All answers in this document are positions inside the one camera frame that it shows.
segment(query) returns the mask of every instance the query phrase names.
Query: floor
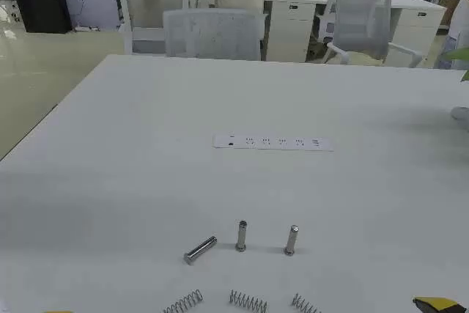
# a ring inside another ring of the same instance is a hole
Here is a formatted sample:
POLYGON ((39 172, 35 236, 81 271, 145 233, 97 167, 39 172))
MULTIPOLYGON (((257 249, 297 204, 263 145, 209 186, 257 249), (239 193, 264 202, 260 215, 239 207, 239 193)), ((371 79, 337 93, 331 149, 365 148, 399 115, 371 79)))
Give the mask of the floor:
MULTIPOLYGON (((8 6, 0 3, 0 160, 101 60, 123 53, 117 32, 26 33, 8 6)), ((422 66, 433 66, 443 40, 436 38, 422 66)), ((352 63, 379 64, 360 54, 352 63)))

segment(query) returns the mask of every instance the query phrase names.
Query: drawer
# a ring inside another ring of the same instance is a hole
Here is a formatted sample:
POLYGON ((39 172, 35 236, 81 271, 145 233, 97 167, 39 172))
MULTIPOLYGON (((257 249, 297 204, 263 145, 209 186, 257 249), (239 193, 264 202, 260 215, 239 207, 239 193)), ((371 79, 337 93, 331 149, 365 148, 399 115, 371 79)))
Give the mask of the drawer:
POLYGON ((402 9, 398 26, 439 27, 444 11, 402 9))
POLYGON ((314 4, 294 1, 274 1, 272 4, 273 20, 312 20, 314 4))

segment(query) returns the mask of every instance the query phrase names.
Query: cabinet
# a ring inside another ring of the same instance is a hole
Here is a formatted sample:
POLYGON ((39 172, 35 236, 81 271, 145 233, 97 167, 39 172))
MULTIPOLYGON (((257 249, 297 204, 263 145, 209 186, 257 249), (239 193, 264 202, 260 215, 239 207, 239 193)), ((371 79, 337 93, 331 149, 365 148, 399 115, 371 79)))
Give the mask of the cabinet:
MULTIPOLYGON (((430 52, 443 15, 444 10, 402 9, 392 42, 420 51, 426 56, 430 52)), ((408 66, 410 61, 411 58, 407 54, 391 49, 384 65, 404 67, 408 66)))
POLYGON ((274 1, 266 60, 305 62, 314 18, 314 4, 274 1))

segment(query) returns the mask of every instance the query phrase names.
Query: power strip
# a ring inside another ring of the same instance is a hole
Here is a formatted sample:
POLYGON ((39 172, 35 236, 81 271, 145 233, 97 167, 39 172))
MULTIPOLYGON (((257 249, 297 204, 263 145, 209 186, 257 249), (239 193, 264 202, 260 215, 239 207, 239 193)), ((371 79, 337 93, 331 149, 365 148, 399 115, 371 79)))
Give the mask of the power strip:
POLYGON ((215 148, 235 148, 253 150, 323 150, 332 152, 332 144, 327 139, 304 137, 272 137, 250 135, 214 135, 215 148))

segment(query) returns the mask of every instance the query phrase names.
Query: coil spring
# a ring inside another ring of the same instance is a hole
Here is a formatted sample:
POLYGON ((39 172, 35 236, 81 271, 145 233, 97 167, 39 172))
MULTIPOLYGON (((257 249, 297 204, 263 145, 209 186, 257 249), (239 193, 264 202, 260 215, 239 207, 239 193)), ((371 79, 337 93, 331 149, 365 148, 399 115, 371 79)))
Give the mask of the coil spring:
POLYGON ((196 304, 202 302, 204 298, 199 290, 191 292, 189 295, 184 296, 171 306, 163 310, 163 313, 184 313, 196 304))
POLYGON ((302 313, 317 313, 317 308, 314 308, 312 304, 306 302, 306 300, 298 294, 293 298, 292 306, 298 308, 302 313))
POLYGON ((229 302, 256 313, 265 313, 267 311, 267 302, 234 290, 229 294, 229 302))

